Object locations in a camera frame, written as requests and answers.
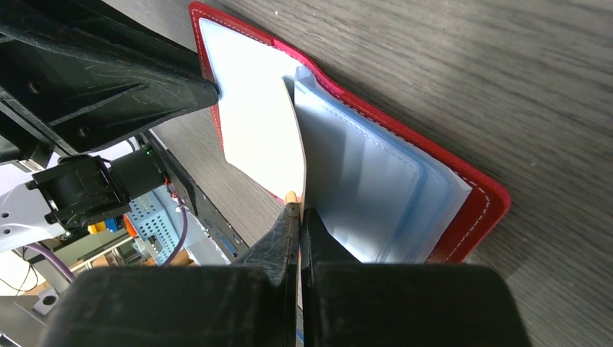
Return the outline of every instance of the perforated metal panel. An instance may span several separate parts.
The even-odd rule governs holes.
[[[162,264],[179,242],[168,213],[153,192],[130,202],[132,211],[127,213],[138,236],[151,247],[155,262]]]

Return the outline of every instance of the wooden table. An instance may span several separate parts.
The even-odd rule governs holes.
[[[195,49],[187,0],[108,0]],[[613,340],[613,1],[215,1],[513,196],[471,257],[507,280],[535,346]],[[245,240],[280,205],[224,162],[207,111],[156,131]]]

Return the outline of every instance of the purple cable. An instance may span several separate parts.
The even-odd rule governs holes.
[[[181,208],[181,214],[183,215],[183,231],[179,237],[179,242],[176,244],[176,247],[173,249],[171,255],[164,260],[164,263],[160,266],[169,266],[172,262],[172,259],[176,257],[176,255],[183,248],[183,244],[185,243],[185,238],[187,237],[187,212],[185,211],[185,205],[183,205],[183,200],[180,197],[177,197],[177,202],[179,203],[179,208]]]
[[[70,282],[74,282],[74,273],[50,250],[39,244],[28,244],[27,248],[40,253],[56,270],[58,270]]]

